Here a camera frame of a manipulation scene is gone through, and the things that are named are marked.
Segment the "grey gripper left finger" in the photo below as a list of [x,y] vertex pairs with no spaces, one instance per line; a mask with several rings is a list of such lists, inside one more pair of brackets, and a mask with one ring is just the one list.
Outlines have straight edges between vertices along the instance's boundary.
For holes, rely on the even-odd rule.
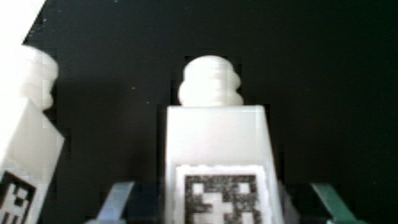
[[123,212],[127,208],[134,186],[134,181],[118,182],[113,185],[98,216],[88,221],[88,224],[127,224]]

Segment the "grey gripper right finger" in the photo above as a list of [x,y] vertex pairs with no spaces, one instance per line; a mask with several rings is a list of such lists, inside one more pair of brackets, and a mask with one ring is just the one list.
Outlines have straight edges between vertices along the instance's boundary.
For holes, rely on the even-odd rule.
[[313,183],[312,188],[331,214],[331,219],[326,224],[368,224],[356,217],[333,185],[328,183]]

